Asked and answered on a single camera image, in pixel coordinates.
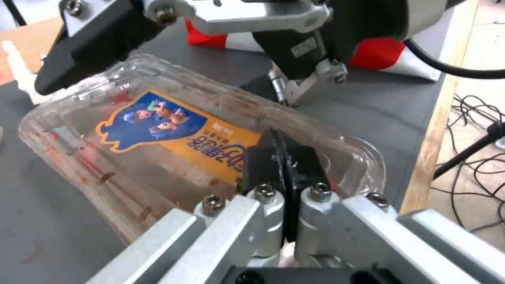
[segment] hex socket bolt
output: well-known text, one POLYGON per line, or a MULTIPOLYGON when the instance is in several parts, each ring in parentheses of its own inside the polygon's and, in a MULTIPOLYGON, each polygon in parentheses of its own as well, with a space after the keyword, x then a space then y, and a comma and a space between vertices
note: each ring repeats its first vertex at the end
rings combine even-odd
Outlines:
POLYGON ((310 197, 316 202, 327 202, 331 198, 331 189, 327 184, 318 182, 311 187, 310 197))
POLYGON ((387 208, 389 206, 387 200, 379 193, 367 193, 365 197, 379 208, 387 208))
POLYGON ((226 200, 217 195, 209 195, 201 202, 201 208, 205 215, 216 216, 225 207, 226 200))
POLYGON ((255 199, 263 204, 272 202, 276 193, 275 189, 267 183, 256 185, 254 188, 255 199))

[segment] red and white cloth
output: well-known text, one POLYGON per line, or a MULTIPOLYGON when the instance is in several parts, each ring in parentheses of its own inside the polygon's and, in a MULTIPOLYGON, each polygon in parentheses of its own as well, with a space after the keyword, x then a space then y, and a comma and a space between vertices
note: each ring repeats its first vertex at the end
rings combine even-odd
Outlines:
MULTIPOLYGON (((205 35, 186 21, 187 42, 217 49, 235 49, 263 52, 250 32, 205 35)), ((353 68, 411 75, 437 81, 440 71, 417 58, 405 44, 392 38, 372 38, 358 45, 354 58, 348 64, 353 68)))

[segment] black plastic part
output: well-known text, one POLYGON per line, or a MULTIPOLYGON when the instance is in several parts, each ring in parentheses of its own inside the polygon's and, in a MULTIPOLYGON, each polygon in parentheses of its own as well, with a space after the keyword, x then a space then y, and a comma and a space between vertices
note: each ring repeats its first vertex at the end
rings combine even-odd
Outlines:
POLYGON ((222 284, 400 284, 386 269, 233 267, 222 284))
POLYGON ((373 37, 401 37, 406 32, 407 2, 405 0, 330 0, 333 19, 317 32, 297 33, 293 30, 254 32, 258 44, 289 79, 309 76, 322 59, 348 63, 358 44, 373 37), (301 57, 292 48, 313 38, 318 46, 301 57))
POLYGON ((316 150, 275 129, 264 132, 256 146, 246 149, 243 173, 244 195, 263 183, 284 195, 283 235, 288 242, 296 240, 301 191, 318 182, 330 187, 316 150))
POLYGON ((247 84, 240 86, 240 88, 267 100, 278 102, 277 94, 275 94, 275 90, 267 75, 256 77, 247 84))
POLYGON ((482 148, 489 144, 496 142, 498 139, 505 137, 505 122, 494 122, 487 127, 487 135, 480 138, 478 141, 468 146, 462 152, 454 156, 449 161, 445 162, 443 165, 435 170, 433 179, 437 179, 439 176, 445 174, 450 169, 456 167, 460 163, 466 161, 471 155, 480 151, 482 148))
POLYGON ((270 59, 293 80, 307 78, 316 64, 326 58, 324 44, 317 33, 284 30, 254 32, 252 35, 270 59))
POLYGON ((450 9, 456 5, 459 5, 460 3, 463 3, 466 0, 447 0, 447 5, 445 5, 445 9, 450 9))
MULTIPOLYGON (((60 11, 65 4, 60 2, 60 11)), ((73 36, 60 32, 38 73, 35 90, 49 94, 102 72, 162 29, 144 16, 137 0, 115 1, 73 36)))
POLYGON ((4 4, 7 7, 7 10, 9 10, 9 12, 11 13, 14 21, 19 26, 26 26, 26 21, 23 18, 23 16, 21 16, 21 13, 19 12, 19 10, 16 7, 16 5, 14 4, 14 2, 12 0, 4 0, 4 4))

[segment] gray table surface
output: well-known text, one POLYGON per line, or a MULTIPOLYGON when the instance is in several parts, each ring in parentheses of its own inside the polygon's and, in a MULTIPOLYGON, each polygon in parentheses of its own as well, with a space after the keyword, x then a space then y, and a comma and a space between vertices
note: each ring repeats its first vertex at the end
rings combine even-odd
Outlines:
MULTIPOLYGON (((437 56, 449 20, 445 15, 416 40, 437 56)), ((270 68, 264 54, 189 47, 184 37, 177 23, 141 51, 230 85, 270 68)), ((372 143, 386 162, 385 195, 399 208, 441 84, 351 70, 345 84, 316 86, 299 110, 372 143)), ((20 141, 17 126, 32 108, 16 83, 0 87, 0 282, 84 282, 125 246, 86 197, 20 141)))

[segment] red fabric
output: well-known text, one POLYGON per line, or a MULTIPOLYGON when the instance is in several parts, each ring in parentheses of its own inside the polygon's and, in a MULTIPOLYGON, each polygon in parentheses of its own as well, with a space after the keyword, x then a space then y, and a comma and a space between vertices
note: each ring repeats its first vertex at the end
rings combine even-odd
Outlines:
POLYGON ((226 34, 218 35, 205 35, 197 31, 190 21, 186 21, 186 28, 188 31, 187 42, 191 45, 204 45, 215 49, 226 48, 226 34))
POLYGON ((405 44, 392 38, 370 38, 362 41, 349 66, 382 70, 393 66, 405 49, 405 44))
MULTIPOLYGON (((203 45, 225 49, 226 34, 205 35, 196 30, 190 21, 186 21, 187 42, 191 45, 203 45)), ((371 38, 362 41, 349 66, 362 69, 382 70, 393 66, 405 49, 405 44, 393 38, 371 38)))

